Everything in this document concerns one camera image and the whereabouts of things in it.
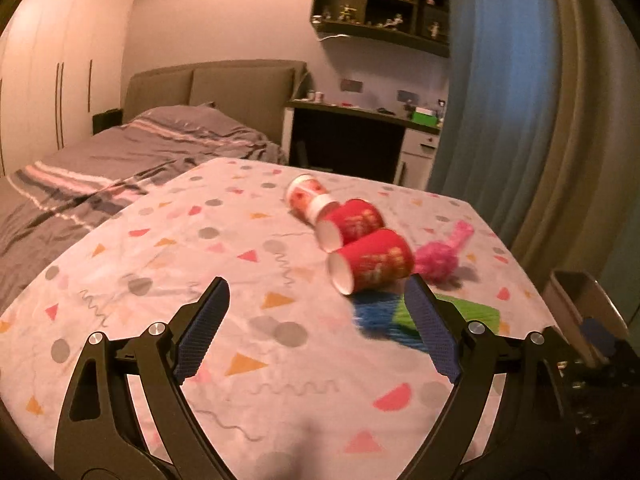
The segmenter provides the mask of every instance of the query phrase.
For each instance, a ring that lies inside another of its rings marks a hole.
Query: gray blanket
[[[66,249],[138,197],[217,156],[283,164],[210,107],[154,108],[0,179],[0,315]]]

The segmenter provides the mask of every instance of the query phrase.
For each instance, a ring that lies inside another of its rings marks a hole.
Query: blue gripper pad
[[[597,319],[588,317],[580,325],[580,332],[604,357],[616,353],[616,337],[603,327]]]
[[[193,377],[202,364],[229,307],[228,283],[225,280],[214,281],[193,306],[197,306],[198,311],[177,345],[174,377],[178,384],[187,377]]]
[[[404,303],[439,374],[454,384],[460,376],[458,343],[436,311],[418,280],[411,276],[404,286]]]

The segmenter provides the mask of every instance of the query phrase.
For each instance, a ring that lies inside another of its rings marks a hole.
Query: wall socket
[[[341,92],[357,92],[362,93],[362,81],[355,81],[353,79],[342,79],[340,81]]]
[[[420,96],[418,94],[414,94],[413,92],[408,92],[407,90],[398,90],[398,101],[401,103],[407,103],[409,101],[412,104],[417,105],[420,101]]]

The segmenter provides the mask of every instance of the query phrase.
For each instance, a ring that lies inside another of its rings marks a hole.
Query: patterned tablecloth
[[[282,201],[300,173],[212,160],[88,234],[15,300],[0,318],[0,396],[47,462],[87,336],[139,335],[223,276],[230,309],[200,371],[182,389],[235,475],[397,477],[451,386],[427,354],[358,331],[350,300],[330,285],[312,229]],[[526,274],[468,204],[358,178],[318,177],[341,201],[373,202],[414,249],[467,220],[476,234],[456,276],[436,292],[499,309],[503,335],[523,337],[553,324]],[[149,447],[166,459],[138,378],[132,391]],[[484,447],[499,391],[495,381],[468,458]]]

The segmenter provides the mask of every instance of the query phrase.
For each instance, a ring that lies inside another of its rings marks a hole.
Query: desk
[[[424,190],[440,130],[361,108],[286,105],[282,148],[289,165]]]

